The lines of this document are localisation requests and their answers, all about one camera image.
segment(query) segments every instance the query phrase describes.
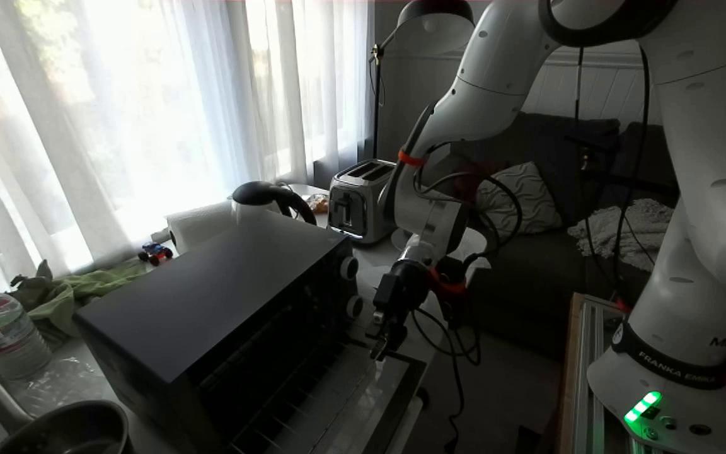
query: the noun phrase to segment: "gray wall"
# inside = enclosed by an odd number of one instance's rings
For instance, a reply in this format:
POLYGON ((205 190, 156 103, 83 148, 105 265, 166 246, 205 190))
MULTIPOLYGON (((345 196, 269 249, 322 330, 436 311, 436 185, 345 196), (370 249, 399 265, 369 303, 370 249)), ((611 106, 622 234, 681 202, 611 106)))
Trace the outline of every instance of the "gray wall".
MULTIPOLYGON (((468 0, 478 17, 489 0, 468 0)), ((403 0, 376 2, 376 34, 384 41, 403 7, 403 0)), ((381 95, 381 156, 394 158, 412 134, 422 109, 434 103, 453 80, 461 55, 415 57, 386 53, 381 95)), ((572 116, 578 80, 578 50, 559 47, 543 65, 525 103, 526 113, 572 116)), ((582 67, 582 118, 640 122, 644 71, 635 43, 589 47, 582 67)), ((659 99, 652 95, 651 122, 660 123, 659 99)))

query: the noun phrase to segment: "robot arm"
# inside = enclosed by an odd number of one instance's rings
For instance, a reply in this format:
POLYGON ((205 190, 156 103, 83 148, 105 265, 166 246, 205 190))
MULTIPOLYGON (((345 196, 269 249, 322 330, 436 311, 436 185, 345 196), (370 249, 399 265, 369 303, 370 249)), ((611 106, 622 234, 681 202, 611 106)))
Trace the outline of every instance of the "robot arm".
POLYGON ((536 2, 501 0, 489 5, 468 38, 457 80, 436 106, 422 113, 412 138, 399 152, 399 166, 384 192, 384 209, 402 229, 422 238, 429 260, 457 246, 466 220, 461 203, 415 192, 418 169, 436 147, 505 130, 520 113, 553 47, 536 2))
MULTIPOLYGON (((448 142, 505 130, 557 43, 640 38, 683 196, 651 283, 588 381, 635 438, 665 451, 726 451, 726 2, 549 2, 489 5, 448 94, 402 148, 384 192, 386 216, 415 238, 418 254, 405 249, 403 260, 443 258, 465 214, 457 202, 415 192, 427 156, 448 142)), ((396 312, 391 325, 412 311, 396 299, 381 298, 386 317, 396 312)))

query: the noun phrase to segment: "wire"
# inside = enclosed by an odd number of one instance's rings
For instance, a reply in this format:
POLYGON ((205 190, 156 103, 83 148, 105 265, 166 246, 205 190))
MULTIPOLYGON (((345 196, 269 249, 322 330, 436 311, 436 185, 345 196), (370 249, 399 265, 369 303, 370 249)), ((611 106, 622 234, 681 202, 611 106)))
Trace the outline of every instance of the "wire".
MULTIPOLYGON (((434 152, 438 152, 441 147, 446 147, 446 144, 432 147, 432 148, 427 152, 427 158, 429 158, 434 152)), ((516 231, 520 231, 520 227, 521 227, 521 203, 520 203, 520 196, 516 196, 505 182, 499 182, 499 178, 494 178, 494 176, 489 176, 489 173, 485 176, 481 172, 453 172, 453 173, 446 173, 446 176, 441 176, 441 178, 436 178, 436 182, 432 182, 432 185, 423 185, 423 166, 418 166, 415 178, 414 178, 414 190, 415 190, 422 196, 427 196, 427 200, 458 202, 458 203, 466 207, 466 202, 453 200, 453 196, 432 196, 432 192, 438 190, 441 185, 453 182, 453 178, 465 178, 465 176, 478 176, 478 178, 494 185, 497 190, 501 190, 501 192, 509 196, 509 202, 512 202, 512 207, 514 207, 514 227, 512 227, 512 231, 509 231, 505 239, 499 238, 499 229, 494 227, 494 221, 491 221, 486 214, 481 214, 476 207, 472 207, 472 209, 478 214, 478 220, 485 221, 485 227, 489 229, 489 234, 491 234, 494 241, 491 241, 489 249, 485 249, 485 253, 478 253, 478 254, 468 254, 468 258, 465 260, 465 265, 466 265, 466 269, 468 269, 468 265, 472 265, 475 260, 497 253, 497 249, 505 246, 512 238, 516 238, 516 231)))
POLYGON ((461 335, 458 335, 458 330, 453 330, 457 333, 457 341, 458 341, 458 350, 457 350, 457 346, 452 342, 448 349, 443 349, 443 346, 438 346, 427 330, 423 330, 423 325, 415 321, 415 312, 422 312, 422 314, 427 314, 429 321, 434 321, 441 330, 448 330, 438 317, 434 317, 432 312, 427 312, 427 311, 422 311, 422 307, 415 307, 415 311, 412 311, 412 321, 414 321, 414 328, 418 330, 418 335, 436 350, 436 352, 441 352, 441 356, 457 356, 457 359, 466 359, 472 366, 478 366, 481 364, 481 333, 475 328, 475 341, 472 341, 472 346, 468 349, 465 349, 465 341, 461 341, 461 335))
MULTIPOLYGON (((640 63, 644 63, 644 118, 640 118, 640 138, 637 138, 637 154, 635 154, 635 164, 633 164, 633 178, 637 178, 640 173, 640 161, 644 161, 644 152, 646 152, 646 137, 649 137, 649 106, 651 106, 651 71, 649 71, 649 55, 646 55, 646 47, 637 45, 640 50, 640 63)), ((622 220, 625 220, 625 212, 633 202, 633 195, 635 195, 635 186, 628 186, 625 190, 625 200, 622 200, 622 207, 620 207, 620 216, 618 216, 618 227, 615 227, 615 244, 612 244, 612 272, 615 272, 615 279, 620 283, 620 229, 622 229, 622 220)))
MULTIPOLYGON (((427 311, 422 311, 422 307, 415 307, 415 312, 422 312, 422 314, 432 317, 434 322, 438 322, 438 325, 441 325, 441 333, 446 335, 446 342, 448 342, 452 349, 457 346, 457 342, 453 342, 453 335, 443 328, 443 322, 441 322, 438 317, 434 317, 432 312, 427 312, 427 311)), ((453 366, 458 408, 446 417, 448 427, 453 428, 453 436, 443 443, 443 451, 457 451, 458 438, 461 438, 457 418, 458 418, 458 417, 465 413, 465 408, 466 408, 466 396, 465 396, 465 384, 461 384, 458 356, 448 356, 448 359, 452 359, 452 366, 453 366)))
POLYGON ((649 249, 644 246, 644 241, 637 239, 631 216, 625 216, 622 221, 625 221, 625 227, 631 229, 631 234, 633 234, 637 249, 649 258, 651 265, 655 265, 655 258, 651 258, 651 253, 649 253, 649 249))
MULTIPOLYGON (((575 100, 572 100, 572 122, 575 123, 582 122, 582 71, 584 71, 584 47, 579 47, 578 72, 575 72, 575 100)), ((584 238, 588 238, 588 246, 589 246, 589 260, 596 263, 596 269, 615 287, 618 285, 615 277, 602 268, 599 254, 596 249, 584 182, 579 185, 579 196, 582 196, 582 209, 584 209, 584 220, 582 221, 584 221, 584 238)), ((588 287, 588 260, 582 260, 579 289, 584 289, 584 287, 588 287)))

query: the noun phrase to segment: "sheer curtain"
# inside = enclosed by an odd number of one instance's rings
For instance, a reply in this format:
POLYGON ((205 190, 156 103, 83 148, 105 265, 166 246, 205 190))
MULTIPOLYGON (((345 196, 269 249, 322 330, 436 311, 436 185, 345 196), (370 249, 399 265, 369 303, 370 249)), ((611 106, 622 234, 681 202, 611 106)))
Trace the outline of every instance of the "sheer curtain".
POLYGON ((365 142, 369 0, 0 0, 0 285, 365 142))

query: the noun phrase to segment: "white container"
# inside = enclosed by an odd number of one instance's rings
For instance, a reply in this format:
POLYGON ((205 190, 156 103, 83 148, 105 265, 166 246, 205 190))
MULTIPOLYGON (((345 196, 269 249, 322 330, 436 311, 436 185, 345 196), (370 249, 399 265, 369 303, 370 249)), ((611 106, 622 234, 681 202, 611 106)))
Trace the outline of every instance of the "white container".
POLYGON ((44 372, 51 349, 23 304, 0 293, 0 381, 28 381, 44 372))

